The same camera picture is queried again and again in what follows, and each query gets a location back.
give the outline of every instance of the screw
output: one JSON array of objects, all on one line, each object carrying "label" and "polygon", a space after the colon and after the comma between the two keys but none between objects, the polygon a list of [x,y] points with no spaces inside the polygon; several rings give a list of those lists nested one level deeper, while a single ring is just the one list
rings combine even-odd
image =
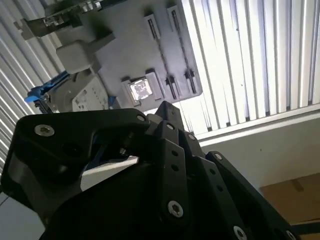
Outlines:
[{"label": "screw", "polygon": [[120,148],[119,153],[120,153],[121,155],[126,155],[127,149],[125,149],[125,148],[122,147],[122,148]]},{"label": "screw", "polygon": [[182,206],[176,201],[170,201],[168,203],[168,210],[169,213],[176,218],[181,218],[184,215]]},{"label": "screw", "polygon": [[220,156],[218,153],[215,153],[214,155],[217,159],[222,160],[222,156]]},{"label": "screw", "polygon": [[145,117],[143,117],[141,115],[137,115],[136,118],[139,119],[140,121],[143,121],[143,122],[146,120]]},{"label": "screw", "polygon": [[295,237],[289,230],[286,231],[286,234],[288,234],[288,236],[290,237],[290,239],[292,239],[292,240],[297,240],[296,237]]},{"label": "screw", "polygon": [[174,126],[172,126],[172,125],[171,125],[171,124],[169,124],[169,123],[167,123],[167,124],[166,124],[166,126],[167,126],[169,129],[171,129],[171,130],[175,129],[175,127],[174,127]]},{"label": "screw", "polygon": [[48,93],[45,93],[43,95],[43,100],[45,103],[49,103],[50,102],[50,95]]},{"label": "screw", "polygon": [[44,223],[48,226],[49,225],[49,218],[48,217],[45,217],[44,218]]},{"label": "screw", "polygon": [[191,140],[195,140],[196,138],[195,138],[195,136],[193,136],[192,134],[188,134],[188,137],[191,139]]},{"label": "screw", "polygon": [[101,3],[99,1],[93,2],[95,4],[95,7],[100,10],[101,9]]},{"label": "screw", "polygon": [[52,128],[52,126],[45,125],[45,124],[40,124],[35,126],[34,132],[39,136],[43,136],[43,137],[50,137],[53,134],[55,134],[55,130]]},{"label": "screw", "polygon": [[86,12],[89,11],[87,4],[83,5],[83,6],[81,7],[81,9],[82,9],[82,12],[83,12],[83,13],[86,13]]},{"label": "screw", "polygon": [[241,227],[239,226],[234,226],[233,227],[233,231],[235,236],[239,239],[239,240],[247,240],[247,235],[246,233],[242,230]]},{"label": "screw", "polygon": [[88,6],[88,8],[89,8],[89,11],[91,11],[91,10],[94,9],[94,5],[93,5],[92,2],[88,2],[88,3],[87,3],[87,6]]}]

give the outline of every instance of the white sticker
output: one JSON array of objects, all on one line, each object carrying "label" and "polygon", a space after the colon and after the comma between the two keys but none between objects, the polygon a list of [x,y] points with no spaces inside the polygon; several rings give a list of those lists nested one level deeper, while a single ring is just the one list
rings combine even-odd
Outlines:
[{"label": "white sticker", "polygon": [[97,76],[72,100],[74,112],[106,110],[108,108],[107,92]]}]

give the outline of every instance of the blue part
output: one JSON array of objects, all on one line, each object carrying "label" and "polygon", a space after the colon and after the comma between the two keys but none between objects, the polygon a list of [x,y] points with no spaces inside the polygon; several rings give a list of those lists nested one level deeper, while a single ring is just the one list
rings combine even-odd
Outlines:
[{"label": "blue part", "polygon": [[112,107],[112,105],[114,104],[115,100],[116,100],[115,96],[109,96],[109,98],[108,98],[109,107]]},{"label": "blue part", "polygon": [[66,77],[69,76],[69,73],[67,71],[61,72],[59,75],[52,78],[50,81],[46,82],[42,86],[36,86],[34,88],[31,88],[31,90],[28,92],[27,97],[24,99],[26,103],[34,102],[36,100],[42,99],[42,96],[48,92],[52,87],[60,83],[62,80],[64,80]]}]

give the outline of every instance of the wall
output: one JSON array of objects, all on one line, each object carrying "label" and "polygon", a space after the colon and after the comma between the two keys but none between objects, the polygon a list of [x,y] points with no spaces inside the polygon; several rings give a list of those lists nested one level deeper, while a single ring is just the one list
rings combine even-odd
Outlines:
[{"label": "wall", "polygon": [[0,239],[38,240],[44,229],[35,212],[0,193]]},{"label": "wall", "polygon": [[320,119],[202,147],[221,152],[256,188],[320,173]]}]

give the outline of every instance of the metal mount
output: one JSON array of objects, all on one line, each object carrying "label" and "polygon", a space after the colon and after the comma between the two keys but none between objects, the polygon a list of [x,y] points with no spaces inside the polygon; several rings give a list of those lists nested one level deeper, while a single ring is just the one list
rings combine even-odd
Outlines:
[{"label": "metal mount", "polygon": [[100,11],[123,1],[126,0],[82,0],[77,4],[73,4],[73,1],[61,1],[50,5],[45,10],[45,17],[33,20],[22,18],[13,24],[20,31],[24,40],[40,38],[68,26],[74,28],[81,26],[79,14]]},{"label": "metal mount", "polygon": [[[139,159],[81,192],[82,172],[97,155]],[[38,213],[42,240],[100,239],[106,229],[111,239],[300,239],[221,153],[202,152],[168,102],[148,116],[136,109],[26,116],[1,185]]]}]

